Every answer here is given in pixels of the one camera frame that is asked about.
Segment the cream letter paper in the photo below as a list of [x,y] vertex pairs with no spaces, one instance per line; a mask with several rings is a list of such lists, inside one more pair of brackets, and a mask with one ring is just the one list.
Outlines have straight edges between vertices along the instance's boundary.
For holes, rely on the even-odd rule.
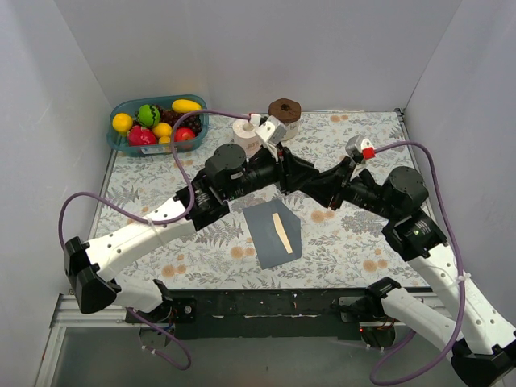
[[288,254],[292,254],[293,249],[291,247],[289,237],[287,236],[287,233],[286,233],[283,223],[281,221],[280,215],[278,213],[273,213],[272,217],[273,217],[273,224],[274,224],[275,231],[277,233],[278,238],[280,239],[281,243],[283,244],[286,252]]

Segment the grey envelope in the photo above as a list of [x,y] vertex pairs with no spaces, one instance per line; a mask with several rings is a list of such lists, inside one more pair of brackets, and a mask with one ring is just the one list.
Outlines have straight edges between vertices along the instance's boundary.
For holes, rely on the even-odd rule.
[[[288,254],[277,236],[273,213],[278,213],[289,237],[292,254]],[[301,221],[282,201],[273,200],[243,210],[262,269],[270,269],[300,259],[302,256]]]

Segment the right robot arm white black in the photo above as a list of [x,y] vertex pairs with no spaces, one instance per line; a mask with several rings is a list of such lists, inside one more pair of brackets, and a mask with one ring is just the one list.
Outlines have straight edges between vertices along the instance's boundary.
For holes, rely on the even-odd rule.
[[515,368],[515,327],[504,319],[464,271],[459,254],[422,210],[428,191],[419,172],[396,167],[378,185],[345,158],[305,183],[302,192],[332,210],[351,203],[387,219],[388,245],[432,288],[453,320],[411,296],[385,277],[368,286],[359,304],[374,320],[392,317],[451,357],[451,366],[468,386],[494,386]]

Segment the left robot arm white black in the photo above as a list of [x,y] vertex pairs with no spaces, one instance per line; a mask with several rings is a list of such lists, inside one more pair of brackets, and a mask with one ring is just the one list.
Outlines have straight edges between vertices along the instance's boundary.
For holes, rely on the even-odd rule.
[[229,213],[236,198],[276,185],[284,194],[299,190],[319,171],[308,161],[277,145],[261,148],[247,158],[237,144],[224,144],[206,160],[191,185],[151,212],[103,237],[83,241],[74,237],[65,244],[65,273],[83,314],[108,306],[135,307],[153,322],[165,321],[172,311],[171,298],[158,280],[133,281],[123,270],[139,258],[202,228]]

